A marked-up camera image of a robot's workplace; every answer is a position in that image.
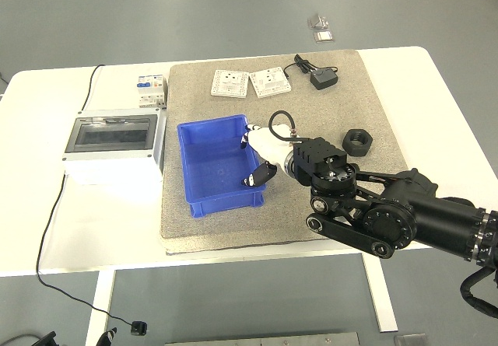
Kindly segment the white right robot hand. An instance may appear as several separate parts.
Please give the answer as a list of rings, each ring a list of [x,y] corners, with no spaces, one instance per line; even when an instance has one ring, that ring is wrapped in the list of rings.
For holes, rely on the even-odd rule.
[[[247,187],[260,187],[276,175],[277,165],[285,169],[285,160],[293,152],[293,147],[274,136],[267,127],[248,124],[246,129],[240,147],[245,149],[249,145],[264,162],[241,183]]]

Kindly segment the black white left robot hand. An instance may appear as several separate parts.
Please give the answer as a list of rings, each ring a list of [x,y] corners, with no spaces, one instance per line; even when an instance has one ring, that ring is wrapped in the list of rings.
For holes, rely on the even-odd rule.
[[[106,330],[100,335],[96,343],[96,346],[111,346],[116,333],[117,333],[116,327]]]

